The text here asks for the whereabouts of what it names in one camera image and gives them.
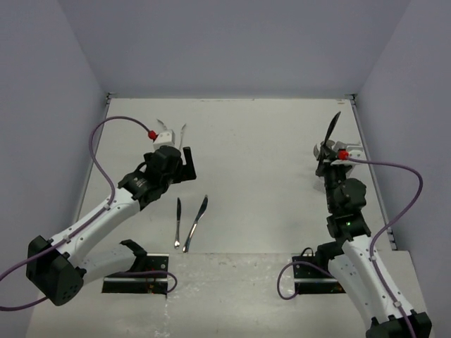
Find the long steel fork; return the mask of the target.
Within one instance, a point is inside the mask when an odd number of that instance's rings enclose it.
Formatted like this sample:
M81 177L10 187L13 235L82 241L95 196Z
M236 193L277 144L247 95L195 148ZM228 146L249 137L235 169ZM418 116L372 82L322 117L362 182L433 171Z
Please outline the long steel fork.
M314 146L313 154L314 158L318 160L321 154L321 147L319 147L317 144Z

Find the long steel knife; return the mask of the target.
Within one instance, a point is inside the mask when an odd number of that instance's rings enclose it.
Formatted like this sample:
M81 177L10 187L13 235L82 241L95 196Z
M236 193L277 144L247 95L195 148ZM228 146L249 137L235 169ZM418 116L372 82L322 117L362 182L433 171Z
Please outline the long steel knife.
M201 206L199 207L198 213L197 213L196 217L194 218L192 227L190 228L190 232L185 240L185 243L183 246L183 253L185 253L185 254L190 250L190 244L191 244L192 238L194 236L194 232L198 226L199 221L202 219L202 217L204 216L204 214L206 212L208 202L209 202L209 197L206 194L204 196Z

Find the clear plastic utensil container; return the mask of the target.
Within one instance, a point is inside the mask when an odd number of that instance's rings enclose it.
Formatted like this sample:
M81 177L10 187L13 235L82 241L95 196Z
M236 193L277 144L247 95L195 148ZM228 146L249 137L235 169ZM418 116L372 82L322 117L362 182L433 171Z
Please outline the clear plastic utensil container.
M322 194L325 194L326 193L326 188L325 188L325 185L324 185L324 178L321 177L321 176L315 175L313 188L316 191L321 192Z

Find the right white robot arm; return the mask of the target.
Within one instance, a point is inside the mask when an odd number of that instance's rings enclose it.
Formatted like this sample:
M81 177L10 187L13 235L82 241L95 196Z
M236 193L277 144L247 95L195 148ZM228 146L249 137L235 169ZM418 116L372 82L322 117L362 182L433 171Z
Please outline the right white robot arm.
M430 337L432 322L418 312L395 284L376 250L375 239L362 209L366 185L348 177L354 154L335 143L316 146L316 175L323 178L331 243L318 247L316 272L333 276L363 320L366 337Z

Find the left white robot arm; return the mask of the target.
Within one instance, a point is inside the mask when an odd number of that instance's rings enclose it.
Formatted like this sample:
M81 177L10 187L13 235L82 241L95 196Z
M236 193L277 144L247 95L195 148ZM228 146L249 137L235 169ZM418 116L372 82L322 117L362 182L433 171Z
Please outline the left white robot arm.
M28 245L26 276L55 306L68 303L81 288L114 274L140 276L147 267L145 250L132 240L98 256L89 252L127 219L158 200L172 184L195 180L192 151L161 146L146 153L107 197L84 218L49 239Z

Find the small steel fork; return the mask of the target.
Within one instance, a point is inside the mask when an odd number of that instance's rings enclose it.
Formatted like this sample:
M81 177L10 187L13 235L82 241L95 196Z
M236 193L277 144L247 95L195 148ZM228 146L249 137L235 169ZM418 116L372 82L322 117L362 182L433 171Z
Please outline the small steel fork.
M187 124L185 123L181 129L180 129L180 142L179 142L179 150L182 149L183 147L183 140L184 140L184 134L185 134L185 128L186 128Z

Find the short steel knife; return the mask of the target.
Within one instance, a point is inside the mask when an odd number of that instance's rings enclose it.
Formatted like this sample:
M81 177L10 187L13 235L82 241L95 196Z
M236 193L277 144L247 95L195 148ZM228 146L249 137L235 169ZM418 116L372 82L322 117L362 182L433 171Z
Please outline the short steel knife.
M180 248L180 219L182 213L181 200L177 198L177 208L176 208L176 229L175 229L175 240L174 240L174 248Z

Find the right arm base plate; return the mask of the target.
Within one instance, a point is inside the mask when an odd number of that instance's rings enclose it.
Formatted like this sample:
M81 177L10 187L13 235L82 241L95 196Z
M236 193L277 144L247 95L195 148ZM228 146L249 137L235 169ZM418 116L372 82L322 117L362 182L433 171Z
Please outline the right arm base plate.
M295 291L303 294L344 294L345 290L339 282L327 277L309 265L296 263L292 267Z

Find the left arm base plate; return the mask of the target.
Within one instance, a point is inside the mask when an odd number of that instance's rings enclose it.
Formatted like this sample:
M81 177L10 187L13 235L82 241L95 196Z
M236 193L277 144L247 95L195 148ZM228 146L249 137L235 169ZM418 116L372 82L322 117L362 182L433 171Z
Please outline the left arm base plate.
M136 269L143 276L116 277L115 275L103 279L102 294L161 294L168 293L168 276L165 273L149 275L152 271L168 271L169 255L167 253L151 253L144 260L144 265Z

